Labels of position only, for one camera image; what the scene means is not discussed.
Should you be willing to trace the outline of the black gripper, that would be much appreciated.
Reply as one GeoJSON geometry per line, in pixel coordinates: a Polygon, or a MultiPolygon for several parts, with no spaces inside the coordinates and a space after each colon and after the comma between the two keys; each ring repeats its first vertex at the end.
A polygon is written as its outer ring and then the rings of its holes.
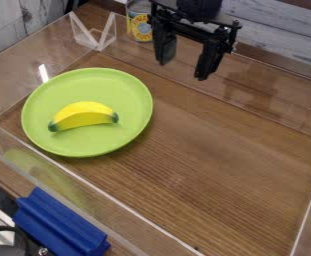
{"type": "Polygon", "coordinates": [[[224,0],[150,0],[155,58],[166,65],[177,55],[177,39],[184,36],[204,45],[194,76],[209,78],[224,55],[234,51],[242,24],[221,11],[224,0]]]}

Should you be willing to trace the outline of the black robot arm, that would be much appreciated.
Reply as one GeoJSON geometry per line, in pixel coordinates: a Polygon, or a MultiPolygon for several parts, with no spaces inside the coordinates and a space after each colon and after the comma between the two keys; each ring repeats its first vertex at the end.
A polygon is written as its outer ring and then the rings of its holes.
{"type": "Polygon", "coordinates": [[[236,49],[242,24],[222,11],[224,0],[149,0],[155,59],[165,66],[177,55],[178,37],[204,45],[194,77],[204,81],[236,49]]]}

